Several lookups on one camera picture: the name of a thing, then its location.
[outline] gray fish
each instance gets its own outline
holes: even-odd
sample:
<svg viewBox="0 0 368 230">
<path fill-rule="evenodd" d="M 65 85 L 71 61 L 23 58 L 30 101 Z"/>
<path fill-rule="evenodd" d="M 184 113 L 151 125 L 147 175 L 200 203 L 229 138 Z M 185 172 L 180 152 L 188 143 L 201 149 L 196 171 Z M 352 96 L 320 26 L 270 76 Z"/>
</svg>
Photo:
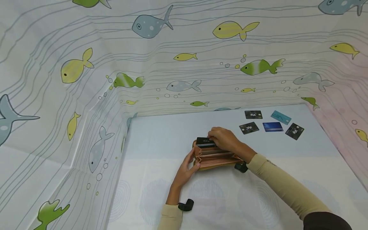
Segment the gray fish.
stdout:
<svg viewBox="0 0 368 230">
<path fill-rule="evenodd" d="M 89 152 L 89 169 L 93 173 L 98 164 L 100 163 L 103 155 L 103 151 L 105 150 L 105 141 L 111 138 L 114 133 L 106 134 L 105 127 L 101 126 L 100 128 L 100 137 L 101 139 L 98 140 L 91 148 Z"/>
<path fill-rule="evenodd" d="M 163 24 L 173 29 L 169 23 L 169 15 L 172 8 L 173 5 L 167 10 L 164 20 L 151 15 L 139 15 L 133 23 L 132 30 L 142 38 L 154 38 L 161 31 Z"/>
<path fill-rule="evenodd" d="M 0 98 L 0 114 L 3 116 L 3 118 L 0 119 L 0 146 L 8 139 L 11 133 L 13 122 L 35 120 L 40 118 L 34 116 L 22 116 L 18 114 L 11 106 L 7 94 L 4 94 Z"/>
<path fill-rule="evenodd" d="M 223 111 L 223 110 L 231 110 L 229 108 L 219 108 L 219 109 L 215 109 L 214 111 Z"/>
<path fill-rule="evenodd" d="M 293 83 L 296 85 L 302 85 L 306 83 L 317 83 L 319 90 L 322 92 L 326 92 L 325 86 L 331 86 L 335 84 L 334 82 L 329 80 L 322 80 L 321 76 L 316 72 L 307 73 L 306 75 L 295 79 Z"/>
<path fill-rule="evenodd" d="M 129 129 L 130 123 L 132 122 L 132 119 L 137 117 L 138 113 L 135 113 L 133 117 L 129 117 L 127 120 L 127 130 Z"/>
<path fill-rule="evenodd" d="M 360 16 L 363 4 L 368 0 L 324 0 L 318 8 L 325 14 L 341 15 L 353 7 L 358 7 L 357 14 Z"/>
<path fill-rule="evenodd" d="M 173 81 L 167 86 L 166 89 L 174 92 L 180 92 L 193 88 L 198 92 L 202 92 L 201 89 L 197 87 L 201 84 L 201 82 L 201 80 L 196 80 L 192 84 L 189 84 L 186 81 Z"/>
</svg>

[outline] person's right hand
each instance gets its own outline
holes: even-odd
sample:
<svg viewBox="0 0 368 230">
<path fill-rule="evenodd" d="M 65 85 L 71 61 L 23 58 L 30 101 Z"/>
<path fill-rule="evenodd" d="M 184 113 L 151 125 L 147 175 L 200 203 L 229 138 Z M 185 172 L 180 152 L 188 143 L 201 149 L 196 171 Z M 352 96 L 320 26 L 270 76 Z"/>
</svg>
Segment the person's right hand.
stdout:
<svg viewBox="0 0 368 230">
<path fill-rule="evenodd" d="M 208 132 L 207 138 L 214 141 L 220 149 L 227 150 L 238 155 L 248 164 L 256 154 L 252 148 L 239 141 L 233 132 L 225 128 L 213 127 Z"/>
</svg>

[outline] green fish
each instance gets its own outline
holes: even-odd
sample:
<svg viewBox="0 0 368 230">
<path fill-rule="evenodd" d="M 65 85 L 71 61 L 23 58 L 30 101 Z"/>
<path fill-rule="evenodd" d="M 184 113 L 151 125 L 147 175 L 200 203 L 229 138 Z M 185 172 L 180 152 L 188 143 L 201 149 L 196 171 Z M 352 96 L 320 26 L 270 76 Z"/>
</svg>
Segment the green fish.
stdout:
<svg viewBox="0 0 368 230">
<path fill-rule="evenodd" d="M 285 59 L 280 59 L 278 61 L 275 61 L 271 66 L 270 64 L 265 60 L 256 60 L 252 61 L 251 63 L 246 64 L 243 66 L 240 70 L 248 75 L 256 75 L 263 73 L 266 70 L 269 70 L 272 74 L 276 74 L 276 70 L 278 67 L 283 66 L 283 62 Z"/>
<path fill-rule="evenodd" d="M 122 86 L 125 88 L 130 88 L 133 86 L 137 86 L 138 88 L 141 88 L 143 83 L 144 77 L 136 78 L 135 81 L 129 77 L 128 75 L 120 72 L 116 75 L 116 79 L 114 81 L 114 87 Z"/>
<path fill-rule="evenodd" d="M 41 222 L 41 225 L 35 228 L 34 230 L 46 230 L 47 225 L 52 221 L 56 220 L 59 216 L 64 214 L 69 208 L 70 205 L 65 206 L 64 209 L 61 207 L 55 210 L 56 206 L 59 204 L 60 200 L 56 200 L 52 203 L 46 201 L 41 206 L 40 210 L 38 211 L 37 219 Z"/>
<path fill-rule="evenodd" d="M 309 104 L 313 105 L 313 111 L 315 109 L 319 109 L 319 106 L 316 104 L 316 99 L 315 98 L 301 98 L 307 102 L 309 102 Z"/>
<path fill-rule="evenodd" d="M 73 0 L 73 3 L 84 6 L 86 8 L 91 8 L 97 5 L 98 2 L 101 2 L 104 6 L 111 9 L 111 6 L 107 2 L 107 0 Z"/>
<path fill-rule="evenodd" d="M 190 105 L 192 105 L 192 106 L 201 106 L 201 105 L 204 105 L 204 106 L 206 106 L 206 107 L 208 107 L 207 105 L 208 105 L 208 103 L 209 102 L 192 102 L 192 103 L 190 103 Z"/>
</svg>

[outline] yellow fish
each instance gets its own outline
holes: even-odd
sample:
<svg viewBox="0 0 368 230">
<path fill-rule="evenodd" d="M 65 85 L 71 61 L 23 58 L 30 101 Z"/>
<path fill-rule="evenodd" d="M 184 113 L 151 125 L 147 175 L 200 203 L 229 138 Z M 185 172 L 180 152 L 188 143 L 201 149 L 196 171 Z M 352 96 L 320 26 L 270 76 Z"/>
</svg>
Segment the yellow fish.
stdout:
<svg viewBox="0 0 368 230">
<path fill-rule="evenodd" d="M 77 129 L 77 118 L 80 117 L 76 112 L 74 112 L 74 116 L 70 119 L 67 127 L 67 134 L 69 140 L 71 140 L 74 136 L 75 130 Z"/>
<path fill-rule="evenodd" d="M 226 21 L 218 25 L 212 33 L 220 39 L 232 38 L 239 34 L 240 39 L 242 41 L 245 41 L 245 39 L 247 38 L 247 32 L 254 30 L 258 26 L 258 24 L 259 22 L 253 22 L 242 29 L 241 26 L 236 22 Z"/>
<path fill-rule="evenodd" d="M 368 139 L 367 134 L 363 130 L 356 129 L 355 133 L 358 135 L 358 137 L 362 140 L 367 142 L 367 148 L 368 148 Z"/>
<path fill-rule="evenodd" d="M 194 53 L 194 54 L 181 53 L 181 54 L 178 54 L 176 57 L 174 57 L 174 60 L 177 60 L 177 61 L 187 61 L 187 60 L 192 59 L 192 58 L 198 60 L 197 54 L 196 53 Z"/>
<path fill-rule="evenodd" d="M 76 82 L 82 76 L 84 67 L 94 68 L 93 64 L 88 61 L 92 57 L 92 53 L 92 48 L 89 48 L 83 53 L 82 60 L 72 59 L 63 64 L 61 67 L 63 83 Z"/>
<path fill-rule="evenodd" d="M 359 51 L 355 50 L 352 45 L 348 43 L 339 43 L 339 44 L 331 46 L 330 49 L 341 52 L 341 53 L 351 54 L 352 59 L 354 59 L 355 56 L 360 53 Z"/>
<path fill-rule="evenodd" d="M 243 93 L 247 93 L 247 92 L 250 92 L 250 91 L 253 91 L 255 92 L 255 88 L 251 89 L 251 88 L 246 88 L 246 89 L 242 89 L 241 90 Z"/>
<path fill-rule="evenodd" d="M 127 100 L 127 104 L 129 104 L 129 105 L 134 105 L 136 102 L 137 102 L 137 101 L 132 102 L 131 100 Z"/>
</svg>

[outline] wallet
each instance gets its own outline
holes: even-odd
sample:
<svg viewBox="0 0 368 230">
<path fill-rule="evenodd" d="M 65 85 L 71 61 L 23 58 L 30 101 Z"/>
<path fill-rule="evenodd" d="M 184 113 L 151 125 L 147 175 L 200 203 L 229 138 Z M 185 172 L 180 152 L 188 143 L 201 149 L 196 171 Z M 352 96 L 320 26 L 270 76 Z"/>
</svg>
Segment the wallet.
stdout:
<svg viewBox="0 0 368 230">
<path fill-rule="evenodd" d="M 194 158 L 193 165 L 197 162 L 201 164 L 199 170 L 212 169 L 218 166 L 242 164 L 243 160 L 232 152 L 222 150 L 215 144 L 213 146 L 197 146 L 197 141 L 193 142 Z"/>
</svg>

